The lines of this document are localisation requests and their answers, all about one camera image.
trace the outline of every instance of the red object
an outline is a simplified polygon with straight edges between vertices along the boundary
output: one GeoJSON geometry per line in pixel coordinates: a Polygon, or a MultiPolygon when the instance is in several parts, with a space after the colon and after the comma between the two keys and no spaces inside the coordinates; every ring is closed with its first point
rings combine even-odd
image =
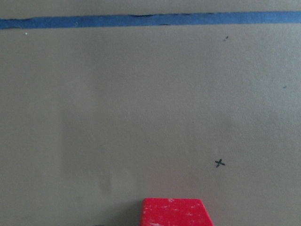
{"type": "Polygon", "coordinates": [[[213,226],[200,199],[147,198],[140,226],[213,226]]]}

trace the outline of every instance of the blue painter's tape strip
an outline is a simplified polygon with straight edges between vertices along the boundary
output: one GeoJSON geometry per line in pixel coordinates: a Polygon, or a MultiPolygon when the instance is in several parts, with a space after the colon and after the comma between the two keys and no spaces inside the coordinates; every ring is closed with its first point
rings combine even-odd
{"type": "Polygon", "coordinates": [[[196,24],[278,24],[301,23],[300,11],[156,14],[145,16],[59,16],[30,19],[0,19],[0,29],[125,27],[196,24]]]}

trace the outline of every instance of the black x mark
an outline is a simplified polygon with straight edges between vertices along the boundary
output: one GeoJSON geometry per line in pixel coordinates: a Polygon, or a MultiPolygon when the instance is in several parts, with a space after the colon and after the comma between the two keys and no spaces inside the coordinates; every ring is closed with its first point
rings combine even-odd
{"type": "Polygon", "coordinates": [[[225,163],[222,163],[222,159],[220,159],[219,161],[215,161],[217,163],[216,167],[219,167],[220,165],[225,165],[225,163]]]}

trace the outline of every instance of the gray surface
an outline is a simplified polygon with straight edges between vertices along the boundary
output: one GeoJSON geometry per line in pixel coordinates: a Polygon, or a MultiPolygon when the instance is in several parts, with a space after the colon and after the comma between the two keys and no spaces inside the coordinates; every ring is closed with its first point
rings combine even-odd
{"type": "Polygon", "coordinates": [[[297,11],[297,0],[1,0],[0,18],[109,14],[297,11]]]}
{"type": "Polygon", "coordinates": [[[301,224],[300,24],[24,32],[0,32],[0,225],[133,226],[150,196],[301,224]]]}

